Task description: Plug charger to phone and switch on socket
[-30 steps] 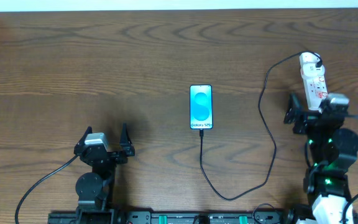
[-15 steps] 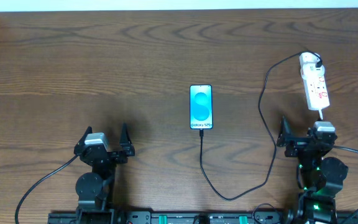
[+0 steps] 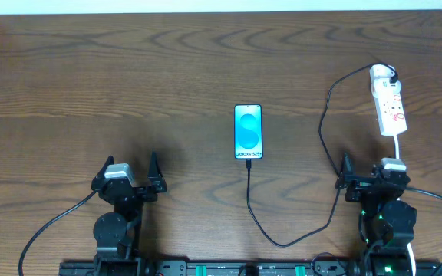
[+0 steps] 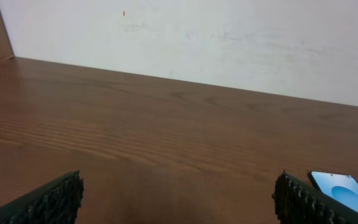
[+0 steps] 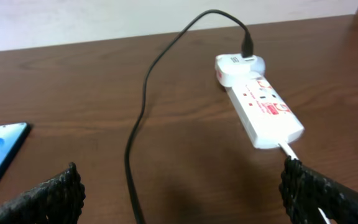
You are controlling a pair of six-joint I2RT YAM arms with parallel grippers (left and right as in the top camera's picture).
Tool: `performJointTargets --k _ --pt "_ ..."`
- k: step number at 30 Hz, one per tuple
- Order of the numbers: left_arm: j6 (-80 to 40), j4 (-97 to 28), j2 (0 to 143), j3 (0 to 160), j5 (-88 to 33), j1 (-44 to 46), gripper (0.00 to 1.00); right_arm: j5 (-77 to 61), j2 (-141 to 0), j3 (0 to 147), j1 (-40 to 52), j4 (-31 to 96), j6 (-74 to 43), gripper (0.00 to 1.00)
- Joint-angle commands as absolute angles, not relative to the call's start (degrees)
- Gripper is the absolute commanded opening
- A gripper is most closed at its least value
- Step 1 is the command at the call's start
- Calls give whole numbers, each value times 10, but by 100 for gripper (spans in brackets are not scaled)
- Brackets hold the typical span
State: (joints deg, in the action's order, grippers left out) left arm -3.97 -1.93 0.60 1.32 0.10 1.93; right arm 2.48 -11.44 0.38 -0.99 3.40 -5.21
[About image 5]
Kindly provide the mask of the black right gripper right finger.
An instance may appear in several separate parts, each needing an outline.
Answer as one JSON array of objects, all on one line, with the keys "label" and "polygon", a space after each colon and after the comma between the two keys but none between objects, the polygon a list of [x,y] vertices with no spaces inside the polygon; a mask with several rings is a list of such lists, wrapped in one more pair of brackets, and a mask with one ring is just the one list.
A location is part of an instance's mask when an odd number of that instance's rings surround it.
[{"label": "black right gripper right finger", "polygon": [[336,223],[358,224],[358,192],[290,156],[285,159],[281,180],[279,192],[292,223],[324,223],[325,215]]}]

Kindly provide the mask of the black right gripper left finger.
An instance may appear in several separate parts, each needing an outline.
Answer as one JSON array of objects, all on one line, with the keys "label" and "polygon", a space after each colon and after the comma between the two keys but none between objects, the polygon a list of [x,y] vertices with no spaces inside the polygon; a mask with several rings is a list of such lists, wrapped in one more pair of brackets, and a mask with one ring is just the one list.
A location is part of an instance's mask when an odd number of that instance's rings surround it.
[{"label": "black right gripper left finger", "polygon": [[0,206],[0,224],[77,224],[85,186],[76,164]]}]

